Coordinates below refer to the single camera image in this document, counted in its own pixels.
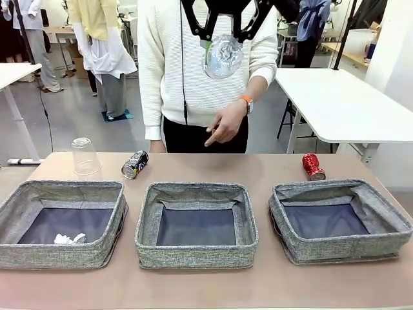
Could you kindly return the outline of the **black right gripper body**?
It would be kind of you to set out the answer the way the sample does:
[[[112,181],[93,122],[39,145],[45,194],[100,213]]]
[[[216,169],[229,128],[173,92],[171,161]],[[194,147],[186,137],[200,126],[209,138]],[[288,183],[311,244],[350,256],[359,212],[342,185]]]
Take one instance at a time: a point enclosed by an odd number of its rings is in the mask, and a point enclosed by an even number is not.
[[[218,15],[241,14],[251,0],[208,0],[208,9]]]

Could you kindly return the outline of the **person's left hand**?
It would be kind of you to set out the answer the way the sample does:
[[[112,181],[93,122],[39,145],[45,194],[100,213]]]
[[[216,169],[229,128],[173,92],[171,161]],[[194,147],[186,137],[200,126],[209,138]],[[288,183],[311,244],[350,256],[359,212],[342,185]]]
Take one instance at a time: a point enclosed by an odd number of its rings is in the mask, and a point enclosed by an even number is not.
[[[214,121],[206,129],[210,137],[205,142],[205,147],[213,143],[226,143],[238,133],[242,120],[247,115],[248,102],[244,99],[229,104],[217,112]]]

